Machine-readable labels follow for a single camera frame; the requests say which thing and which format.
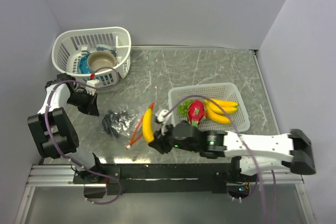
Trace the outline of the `green fake grapes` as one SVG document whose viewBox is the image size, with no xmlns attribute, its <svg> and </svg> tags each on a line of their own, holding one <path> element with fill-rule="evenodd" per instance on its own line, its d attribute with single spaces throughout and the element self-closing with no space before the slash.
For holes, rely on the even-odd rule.
<svg viewBox="0 0 336 224">
<path fill-rule="evenodd" d="M 187 116 L 188 109 L 193 102 L 194 102 L 194 99 L 187 99 L 187 100 L 183 101 L 181 104 L 179 104 L 178 107 L 177 107 L 177 111 L 178 111 L 179 115 Z"/>
</svg>

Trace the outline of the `red fake apple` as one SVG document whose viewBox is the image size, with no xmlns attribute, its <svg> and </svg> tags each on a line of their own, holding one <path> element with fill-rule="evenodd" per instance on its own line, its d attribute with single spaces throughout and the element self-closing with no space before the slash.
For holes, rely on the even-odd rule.
<svg viewBox="0 0 336 224">
<path fill-rule="evenodd" d="M 200 100 L 194 100 L 188 107 L 187 119 L 192 126 L 198 127 L 206 119 L 205 104 Z"/>
</svg>

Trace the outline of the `dark fake grapes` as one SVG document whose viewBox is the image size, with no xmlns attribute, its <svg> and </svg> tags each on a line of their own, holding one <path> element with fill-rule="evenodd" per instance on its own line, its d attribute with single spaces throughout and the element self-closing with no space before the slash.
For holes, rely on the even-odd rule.
<svg viewBox="0 0 336 224">
<path fill-rule="evenodd" d="M 131 126 L 135 121 L 135 114 L 128 111 L 112 111 L 103 117 L 101 125 L 103 130 L 112 137 L 130 136 Z"/>
</svg>

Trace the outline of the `single yellow fake banana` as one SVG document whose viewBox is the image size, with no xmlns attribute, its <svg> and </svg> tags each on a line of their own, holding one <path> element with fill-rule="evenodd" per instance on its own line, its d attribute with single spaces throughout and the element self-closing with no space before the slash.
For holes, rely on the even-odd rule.
<svg viewBox="0 0 336 224">
<path fill-rule="evenodd" d="M 152 131 L 152 109 L 148 108 L 143 116 L 142 135 L 149 144 L 154 141 L 154 133 Z"/>
</svg>

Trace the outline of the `clear zip top bag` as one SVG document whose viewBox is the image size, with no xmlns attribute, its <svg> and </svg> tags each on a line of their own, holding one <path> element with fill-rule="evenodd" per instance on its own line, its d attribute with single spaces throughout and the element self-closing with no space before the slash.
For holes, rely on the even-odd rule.
<svg viewBox="0 0 336 224">
<path fill-rule="evenodd" d="M 142 105 L 137 109 L 121 106 L 116 110 L 109 110 L 102 118 L 102 130 L 115 139 L 125 137 L 125 148 L 129 150 L 143 137 L 143 117 L 147 109 L 153 108 L 155 103 L 149 106 Z"/>
</svg>

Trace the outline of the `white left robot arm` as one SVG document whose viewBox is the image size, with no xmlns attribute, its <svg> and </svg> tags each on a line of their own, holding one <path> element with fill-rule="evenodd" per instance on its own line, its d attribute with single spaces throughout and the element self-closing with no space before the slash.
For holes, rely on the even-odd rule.
<svg viewBox="0 0 336 224">
<path fill-rule="evenodd" d="M 77 87 L 76 79 L 66 73 L 45 85 L 46 98 L 37 114 L 28 117 L 27 124 L 39 154 L 43 158 L 60 157 L 72 163 L 75 173 L 84 181 L 98 183 L 103 180 L 104 169 L 94 153 L 79 147 L 78 134 L 64 107 L 71 104 L 78 111 L 98 116 L 97 97 L 89 81 L 88 88 Z"/>
</svg>

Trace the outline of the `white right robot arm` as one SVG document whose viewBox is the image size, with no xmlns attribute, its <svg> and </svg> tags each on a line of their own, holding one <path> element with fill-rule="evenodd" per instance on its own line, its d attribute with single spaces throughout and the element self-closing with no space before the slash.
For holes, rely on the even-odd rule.
<svg viewBox="0 0 336 224">
<path fill-rule="evenodd" d="M 155 132 L 147 126 L 142 134 L 148 146 L 161 154 L 179 148 L 208 159 L 238 157 L 239 163 L 229 169 L 235 181 L 283 168 L 298 175 L 316 173 L 312 142 L 300 129 L 280 135 L 237 135 L 230 131 L 201 131 L 183 121 Z"/>
</svg>

